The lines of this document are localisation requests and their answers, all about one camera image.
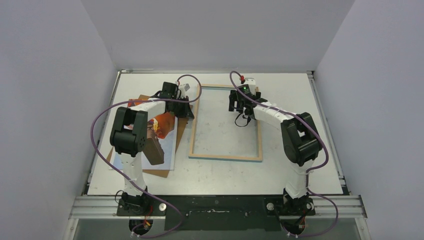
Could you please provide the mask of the hot air balloon photo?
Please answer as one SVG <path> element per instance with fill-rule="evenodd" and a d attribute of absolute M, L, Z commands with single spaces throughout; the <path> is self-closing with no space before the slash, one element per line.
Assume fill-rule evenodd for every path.
<path fill-rule="evenodd" d="M 157 98 L 119 107 L 109 138 L 115 151 L 113 166 L 122 170 L 124 163 L 128 163 L 123 157 L 138 154 L 140 169 L 144 172 L 173 170 L 177 123 L 175 115 L 167 109 L 167 103 Z"/>

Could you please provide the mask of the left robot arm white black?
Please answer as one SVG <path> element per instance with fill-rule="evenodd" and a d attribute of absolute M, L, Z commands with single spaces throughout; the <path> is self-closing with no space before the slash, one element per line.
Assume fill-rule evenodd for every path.
<path fill-rule="evenodd" d="M 193 119 L 187 91 L 189 84 L 164 82 L 162 89 L 147 99 L 133 99 L 127 107 L 116 110 L 110 144 L 120 156 L 124 180 L 122 201 L 136 215 L 149 210 L 147 185 L 142 163 L 165 162 L 167 154 L 160 141 L 173 135 L 177 118 Z"/>

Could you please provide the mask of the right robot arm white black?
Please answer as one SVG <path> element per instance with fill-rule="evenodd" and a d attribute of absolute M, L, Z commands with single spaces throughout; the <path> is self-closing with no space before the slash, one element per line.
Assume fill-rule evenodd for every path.
<path fill-rule="evenodd" d="M 307 170 L 322 150 L 322 145 L 312 133 L 316 130 L 312 116 L 307 113 L 282 113 L 276 106 L 261 97 L 259 91 L 252 93 L 248 84 L 230 91 L 230 112 L 238 112 L 248 121 L 267 123 L 281 132 L 282 148 L 291 169 L 283 189 L 282 210 L 288 215 L 300 215 L 313 210 L 313 202 L 307 190 Z"/>

